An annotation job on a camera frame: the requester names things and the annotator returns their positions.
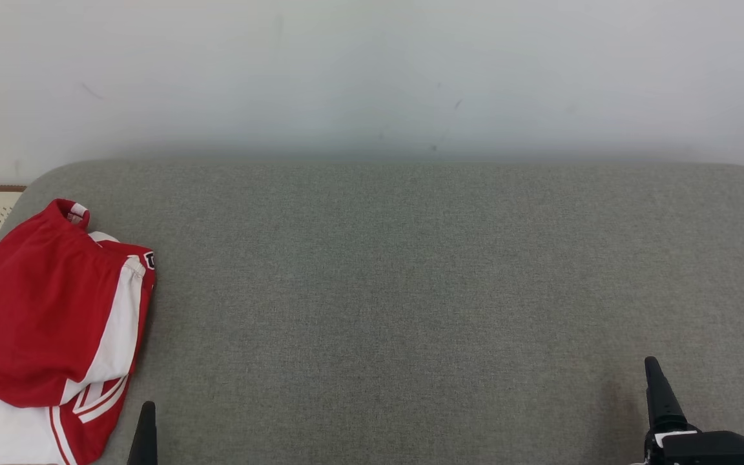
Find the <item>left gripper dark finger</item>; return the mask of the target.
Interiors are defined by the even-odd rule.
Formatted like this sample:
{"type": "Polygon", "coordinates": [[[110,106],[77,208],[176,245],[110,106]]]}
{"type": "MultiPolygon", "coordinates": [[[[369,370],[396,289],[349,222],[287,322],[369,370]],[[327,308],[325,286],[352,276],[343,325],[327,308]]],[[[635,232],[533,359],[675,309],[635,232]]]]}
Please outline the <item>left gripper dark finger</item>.
{"type": "Polygon", "coordinates": [[[128,465],[157,465],[158,436],[156,427],[156,404],[145,401],[136,424],[128,465]]]}

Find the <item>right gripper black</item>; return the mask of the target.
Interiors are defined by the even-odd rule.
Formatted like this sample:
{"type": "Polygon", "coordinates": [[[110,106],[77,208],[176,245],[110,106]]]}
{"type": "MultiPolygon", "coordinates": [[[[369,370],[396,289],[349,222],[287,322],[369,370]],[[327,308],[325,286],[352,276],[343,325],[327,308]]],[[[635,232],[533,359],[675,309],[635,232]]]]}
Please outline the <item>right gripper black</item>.
{"type": "Polygon", "coordinates": [[[645,442],[647,464],[744,464],[744,436],[732,431],[689,431],[690,423],[658,359],[648,356],[644,366],[650,432],[645,442]]]}

